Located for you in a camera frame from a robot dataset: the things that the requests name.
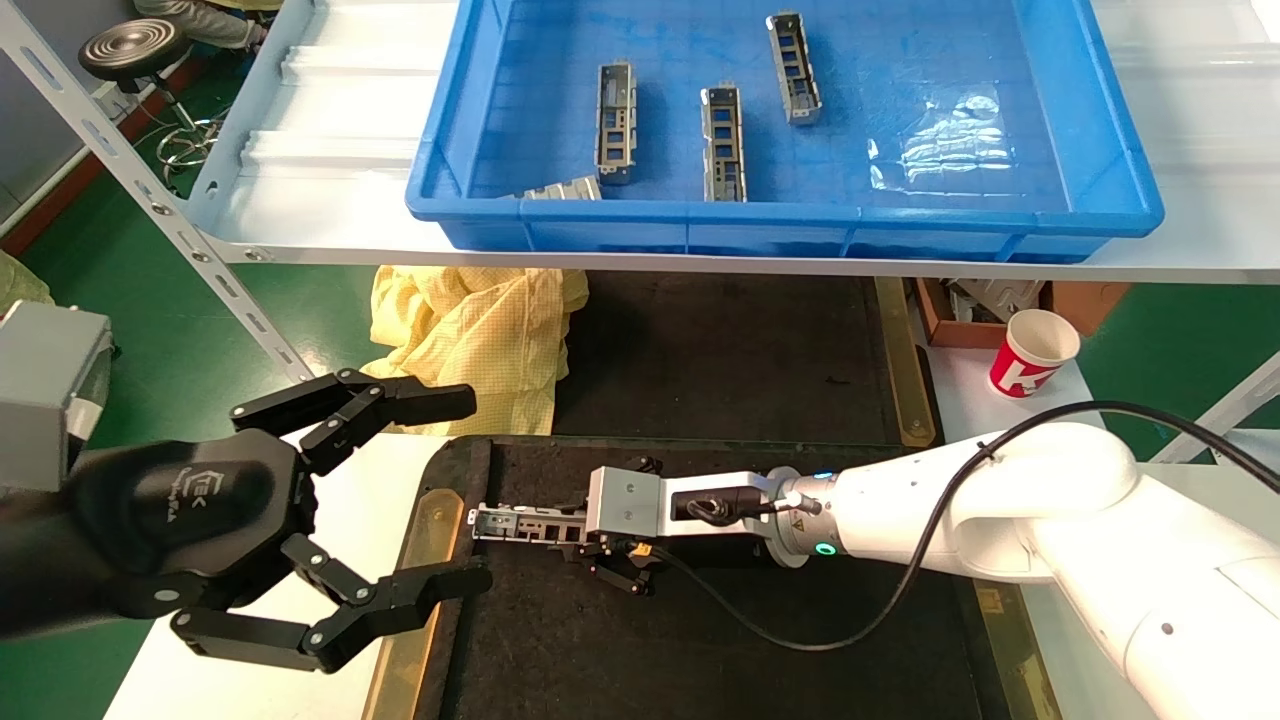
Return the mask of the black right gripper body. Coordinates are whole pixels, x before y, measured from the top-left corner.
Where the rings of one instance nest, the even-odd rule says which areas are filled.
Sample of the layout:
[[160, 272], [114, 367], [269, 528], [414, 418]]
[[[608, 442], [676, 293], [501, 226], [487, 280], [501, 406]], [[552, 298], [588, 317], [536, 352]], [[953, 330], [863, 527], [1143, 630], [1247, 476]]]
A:
[[698, 520], [709, 525], [733, 525], [773, 512], [773, 503], [756, 487], [682, 491], [672, 495], [671, 505], [675, 520]]

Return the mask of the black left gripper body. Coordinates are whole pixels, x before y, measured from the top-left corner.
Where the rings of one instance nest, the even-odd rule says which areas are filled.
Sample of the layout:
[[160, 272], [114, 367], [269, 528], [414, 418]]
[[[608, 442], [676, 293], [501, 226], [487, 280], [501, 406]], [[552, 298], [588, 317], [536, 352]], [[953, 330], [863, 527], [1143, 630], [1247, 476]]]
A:
[[317, 509], [302, 457], [264, 430], [90, 451], [68, 491], [106, 568], [99, 597], [129, 619], [252, 603], [292, 571], [282, 546]]

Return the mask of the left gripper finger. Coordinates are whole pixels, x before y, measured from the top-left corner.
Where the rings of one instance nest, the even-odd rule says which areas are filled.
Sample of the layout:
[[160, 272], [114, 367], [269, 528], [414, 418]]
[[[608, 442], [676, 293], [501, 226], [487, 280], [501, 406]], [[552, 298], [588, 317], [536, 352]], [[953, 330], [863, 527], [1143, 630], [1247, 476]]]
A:
[[415, 377], [374, 378], [344, 368], [230, 410], [237, 430], [275, 437], [308, 428], [298, 445], [308, 471], [324, 477], [389, 425], [422, 427], [472, 416], [471, 386], [429, 387]]
[[439, 603], [492, 588], [481, 561], [406, 568], [371, 583], [307, 536], [289, 537], [282, 552], [315, 587], [335, 596], [330, 616], [307, 625], [195, 607], [172, 620], [175, 635], [204, 657], [338, 673], [375, 639], [425, 628]]

